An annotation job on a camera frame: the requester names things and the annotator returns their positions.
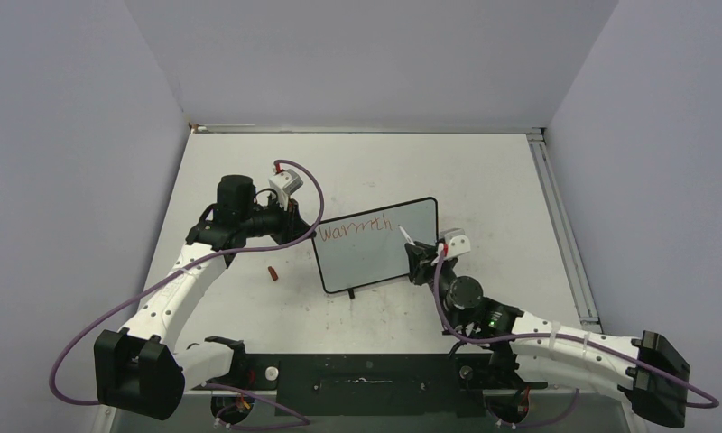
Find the white whiteboard marker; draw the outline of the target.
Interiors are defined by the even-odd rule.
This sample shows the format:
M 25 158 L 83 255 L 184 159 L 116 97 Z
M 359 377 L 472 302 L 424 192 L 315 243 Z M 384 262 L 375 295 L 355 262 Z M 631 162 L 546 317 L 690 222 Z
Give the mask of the white whiteboard marker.
M 398 226 L 398 228 L 399 228 L 399 230 L 400 230 L 400 232 L 401 232 L 401 234 L 402 234 L 405 242 L 406 242 L 407 244 L 414 245 L 414 241 L 412 240 L 412 238 L 410 237 L 410 235 L 408 234 L 408 232 L 404 229 L 404 227 L 403 227 L 403 226 Z

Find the red marker cap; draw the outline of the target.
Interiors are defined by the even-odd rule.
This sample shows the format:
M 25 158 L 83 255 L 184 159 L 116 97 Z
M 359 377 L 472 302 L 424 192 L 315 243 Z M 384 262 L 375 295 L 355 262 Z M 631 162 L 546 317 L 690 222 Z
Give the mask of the red marker cap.
M 278 275 L 277 271 L 276 271 L 272 266 L 269 266 L 269 267 L 267 268 L 267 270 L 268 270 L 268 272 L 269 272 L 269 274 L 270 274 L 270 276 L 271 276 L 271 278 L 272 278 L 273 281 L 278 281 L 278 280 L 279 280 L 279 275 Z

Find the black framed whiteboard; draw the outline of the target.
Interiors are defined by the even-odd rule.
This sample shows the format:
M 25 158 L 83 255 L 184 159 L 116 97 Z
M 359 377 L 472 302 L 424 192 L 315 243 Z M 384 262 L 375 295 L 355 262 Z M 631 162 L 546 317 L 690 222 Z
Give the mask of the black framed whiteboard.
M 406 275 L 406 242 L 398 226 L 413 240 L 434 244 L 438 209 L 437 199 L 425 197 L 319 223 L 311 242 L 324 292 L 353 291 Z

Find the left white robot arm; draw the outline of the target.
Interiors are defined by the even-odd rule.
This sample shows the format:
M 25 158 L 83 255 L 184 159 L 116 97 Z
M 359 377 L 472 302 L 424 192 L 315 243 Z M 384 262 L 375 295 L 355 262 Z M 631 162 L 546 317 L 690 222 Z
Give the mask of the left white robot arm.
M 165 420 L 188 390 L 216 380 L 240 386 L 247 363 L 244 344 L 220 336 L 184 350 L 177 340 L 212 283 L 251 238 L 270 237 L 280 248 L 306 239 L 313 231 L 300 215 L 292 194 L 303 184 L 292 169 L 277 169 L 269 179 L 268 200 L 260 204 L 251 178 L 226 175 L 217 198 L 186 236 L 165 280 L 117 331 L 104 330 L 94 344 L 97 400 L 100 404 Z

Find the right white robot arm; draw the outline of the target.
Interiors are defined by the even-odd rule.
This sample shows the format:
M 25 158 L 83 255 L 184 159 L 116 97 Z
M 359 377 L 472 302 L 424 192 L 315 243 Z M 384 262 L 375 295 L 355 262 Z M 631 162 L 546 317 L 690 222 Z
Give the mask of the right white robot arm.
M 443 332 L 490 352 L 487 377 L 506 388 L 560 384 L 626 402 L 642 419 L 684 428 L 690 365 L 662 334 L 609 336 L 562 325 L 485 296 L 479 281 L 454 272 L 439 243 L 404 245 L 408 278 L 429 287 Z

